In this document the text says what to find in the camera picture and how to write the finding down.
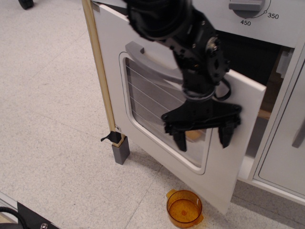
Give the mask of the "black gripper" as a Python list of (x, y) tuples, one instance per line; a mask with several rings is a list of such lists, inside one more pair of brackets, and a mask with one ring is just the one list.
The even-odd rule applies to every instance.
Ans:
[(242, 107), (209, 99), (205, 102), (185, 101), (180, 107), (162, 115), (165, 131), (173, 136), (179, 150), (186, 152), (185, 132), (218, 128), (223, 148), (229, 146), (235, 128), (240, 124)]

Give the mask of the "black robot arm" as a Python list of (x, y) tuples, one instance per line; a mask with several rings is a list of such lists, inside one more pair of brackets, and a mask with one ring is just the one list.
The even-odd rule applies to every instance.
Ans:
[(132, 28), (144, 39), (168, 47), (183, 77), (185, 102), (162, 115), (165, 132), (178, 148), (186, 151), (187, 131), (218, 128), (220, 143), (228, 147), (241, 123), (241, 106), (227, 104), (230, 93), (217, 96), (229, 61), (207, 17), (190, 0), (129, 0), (127, 16)]

